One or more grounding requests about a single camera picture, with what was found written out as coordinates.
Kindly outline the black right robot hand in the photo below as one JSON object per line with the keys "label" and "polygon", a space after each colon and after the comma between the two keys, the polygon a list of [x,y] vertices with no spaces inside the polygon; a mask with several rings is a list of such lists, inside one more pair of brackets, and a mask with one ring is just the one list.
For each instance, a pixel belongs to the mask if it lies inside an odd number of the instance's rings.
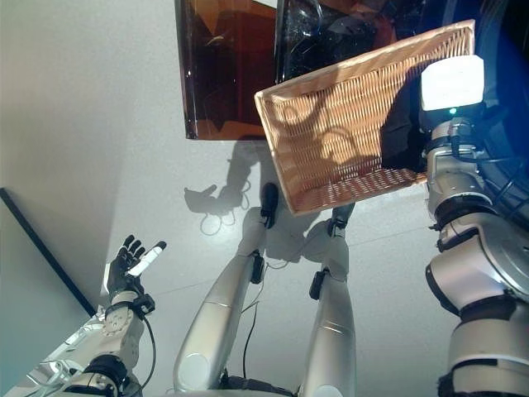
{"label": "black right robot hand", "polygon": [[439,60],[421,73],[419,125],[430,132],[454,117],[472,116],[484,102],[484,60],[462,55]]}

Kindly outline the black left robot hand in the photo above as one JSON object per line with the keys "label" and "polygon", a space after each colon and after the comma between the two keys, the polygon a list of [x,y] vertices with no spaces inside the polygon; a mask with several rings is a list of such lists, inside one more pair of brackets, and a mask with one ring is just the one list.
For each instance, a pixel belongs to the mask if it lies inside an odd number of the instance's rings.
{"label": "black left robot hand", "polygon": [[165,241],[159,241],[149,250],[141,240],[129,235],[117,251],[116,256],[106,264],[102,287],[111,298],[124,291],[138,295],[144,293],[141,275],[153,264],[167,247]]}

